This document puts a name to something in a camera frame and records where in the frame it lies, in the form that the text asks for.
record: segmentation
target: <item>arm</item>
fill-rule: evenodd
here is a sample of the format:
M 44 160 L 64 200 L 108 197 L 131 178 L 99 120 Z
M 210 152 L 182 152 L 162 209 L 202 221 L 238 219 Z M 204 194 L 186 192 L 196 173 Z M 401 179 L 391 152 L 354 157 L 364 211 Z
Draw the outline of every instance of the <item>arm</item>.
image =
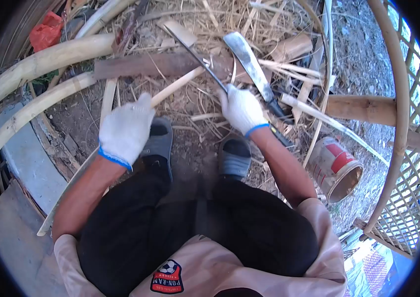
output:
M 276 139 L 269 127 L 254 130 L 249 138 L 261 150 L 279 190 L 293 208 L 297 208 L 307 198 L 317 197 L 307 171 Z
M 317 197 L 308 173 L 272 134 L 254 95 L 228 85 L 228 95 L 220 92 L 219 96 L 223 116 L 259 147 L 279 190 L 292 207 L 296 208 L 307 198 Z
M 125 171 L 125 167 L 96 156 L 58 206 L 52 226 L 53 242 L 63 234 L 76 237 L 101 201 L 104 191 Z
M 96 159 L 65 193 L 52 226 L 53 242 L 63 234 L 76 237 L 101 201 L 104 191 L 139 157 L 147 139 L 155 110 L 150 94 L 135 103 L 116 108 L 104 119 L 99 131 Z

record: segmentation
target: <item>knife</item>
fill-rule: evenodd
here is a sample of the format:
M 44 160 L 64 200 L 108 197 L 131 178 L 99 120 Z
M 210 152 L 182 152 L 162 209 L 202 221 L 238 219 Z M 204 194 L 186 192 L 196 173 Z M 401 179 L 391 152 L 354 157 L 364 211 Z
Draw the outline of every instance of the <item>knife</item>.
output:
M 277 103 L 277 100 L 274 97 L 274 93 L 271 90 L 271 86 L 266 80 L 266 76 L 245 38 L 239 32 L 232 32 L 226 34 L 223 37 L 223 40 L 238 58 L 251 80 L 253 80 L 254 85 L 261 93 L 264 101 L 266 101 L 268 110 L 283 122 L 287 124 L 293 124 L 293 122 L 287 118 L 283 109 Z
M 197 56 L 197 54 L 192 51 L 182 40 L 180 40 L 180 38 L 178 38 L 178 36 L 172 32 L 172 30 L 167 27 L 166 25 L 164 25 L 165 28 L 170 32 L 170 34 L 195 58 L 195 60 L 197 60 L 200 65 L 207 70 L 207 72 L 213 77 L 214 80 L 216 80 L 216 82 L 218 83 L 218 85 L 225 91 L 225 93 L 228 94 L 228 89 L 225 87 L 225 85 L 223 85 L 223 83 L 221 82 L 221 80 L 219 80 L 219 78 L 213 73 L 213 71 L 211 71 L 211 69 L 208 67 L 207 63 L 203 62 L 203 59 L 201 59 L 200 57 Z M 276 136 L 276 138 L 287 148 L 287 147 L 291 147 L 294 144 L 288 140 L 287 138 L 285 138 L 281 132 L 279 132 L 279 130 L 274 127 L 271 123 L 269 123 L 269 128 L 271 129 L 272 133 Z

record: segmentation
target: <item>football club logo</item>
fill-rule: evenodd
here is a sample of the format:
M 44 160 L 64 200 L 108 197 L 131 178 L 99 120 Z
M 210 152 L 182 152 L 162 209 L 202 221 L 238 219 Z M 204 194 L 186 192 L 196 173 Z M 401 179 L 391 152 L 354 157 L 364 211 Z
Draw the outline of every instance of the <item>football club logo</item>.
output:
M 182 267 L 172 259 L 167 260 L 152 277 L 150 290 L 162 294 L 183 292 Z

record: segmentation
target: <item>blue glove cuff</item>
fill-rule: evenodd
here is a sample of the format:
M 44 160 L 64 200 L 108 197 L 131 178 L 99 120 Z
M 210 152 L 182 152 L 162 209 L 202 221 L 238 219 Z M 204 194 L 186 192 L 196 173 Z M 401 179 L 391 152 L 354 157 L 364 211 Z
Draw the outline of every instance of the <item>blue glove cuff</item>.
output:
M 254 130 L 262 128 L 262 127 L 269 127 L 269 123 L 261 124 L 258 126 L 254 126 L 253 128 L 249 129 L 248 132 L 246 132 L 245 137 L 249 138 L 249 134 L 251 134 Z
M 114 163 L 119 164 L 123 167 L 126 167 L 128 170 L 132 171 L 132 166 L 131 165 L 129 165 L 128 163 L 124 162 L 122 159 L 120 159 L 116 156 L 112 156 L 112 155 L 107 154 L 105 151 L 102 150 L 101 146 L 99 146 L 98 155 L 102 156 L 103 158 L 105 158 L 105 159 L 107 159 L 111 162 L 114 162 Z

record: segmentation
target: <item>red plastic bag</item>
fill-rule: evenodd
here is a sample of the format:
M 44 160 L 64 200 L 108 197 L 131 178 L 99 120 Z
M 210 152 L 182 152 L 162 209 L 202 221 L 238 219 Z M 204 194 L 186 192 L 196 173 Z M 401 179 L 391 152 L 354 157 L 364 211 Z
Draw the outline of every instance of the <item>red plastic bag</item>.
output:
M 30 43 L 35 52 L 44 50 L 60 42 L 62 18 L 49 11 L 43 22 L 36 25 L 30 32 Z

